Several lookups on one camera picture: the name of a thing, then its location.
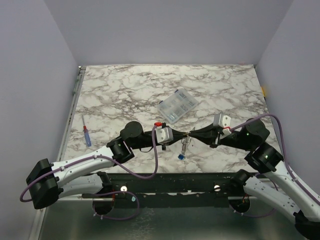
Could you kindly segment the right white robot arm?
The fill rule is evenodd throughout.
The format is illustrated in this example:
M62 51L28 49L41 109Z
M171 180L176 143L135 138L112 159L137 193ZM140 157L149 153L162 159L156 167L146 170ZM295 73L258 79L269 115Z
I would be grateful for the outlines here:
M244 158L259 174L278 185L277 191L262 183L256 176L239 170L229 189L240 196L244 192L281 212L293 222L295 229L308 240L320 238L320 195L305 183L289 165L285 151L279 153L266 142L270 132L262 116L231 127L227 115L217 116L204 128L192 130L188 136L211 148L223 145L248 151Z

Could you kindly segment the blue key tag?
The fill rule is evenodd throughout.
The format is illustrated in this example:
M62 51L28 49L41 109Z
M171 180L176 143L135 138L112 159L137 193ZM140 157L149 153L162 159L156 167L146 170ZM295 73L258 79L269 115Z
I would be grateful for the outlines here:
M184 159L185 159L185 156L184 156L184 155L182 155L182 154L179 154L179 155L178 155L178 159L180 159L180 160L184 160Z

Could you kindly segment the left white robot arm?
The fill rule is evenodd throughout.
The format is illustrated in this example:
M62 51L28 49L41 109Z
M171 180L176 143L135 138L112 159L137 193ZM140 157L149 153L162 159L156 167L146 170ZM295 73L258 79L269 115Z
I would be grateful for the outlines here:
M103 198L111 190L107 175L101 170L119 166L125 169L124 163L134 158L134 150L157 146L172 145L185 138L187 133L177 131L165 123L156 122L150 131L144 131L137 121L127 123L118 137L107 145L73 159L49 162L39 160L26 178L26 189L20 201L26 203L26 193L36 210L53 205L60 198L91 194Z

